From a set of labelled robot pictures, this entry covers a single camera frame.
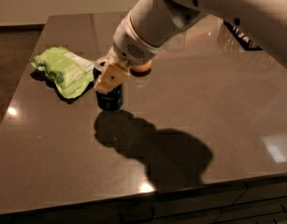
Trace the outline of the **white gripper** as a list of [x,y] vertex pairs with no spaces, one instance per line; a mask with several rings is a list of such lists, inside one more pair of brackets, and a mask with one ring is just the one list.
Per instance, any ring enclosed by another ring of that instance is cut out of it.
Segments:
[[157,55],[165,42],[161,28],[152,15],[129,13],[117,27],[107,57],[94,62],[94,68],[103,70],[94,82],[97,92],[108,94],[129,78],[125,66],[143,65]]

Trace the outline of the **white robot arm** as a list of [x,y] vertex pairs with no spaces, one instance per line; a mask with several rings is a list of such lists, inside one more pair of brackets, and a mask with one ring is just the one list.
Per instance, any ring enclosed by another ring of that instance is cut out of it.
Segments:
[[287,0],[139,0],[122,20],[94,89],[108,93],[207,15],[228,21],[287,68]]

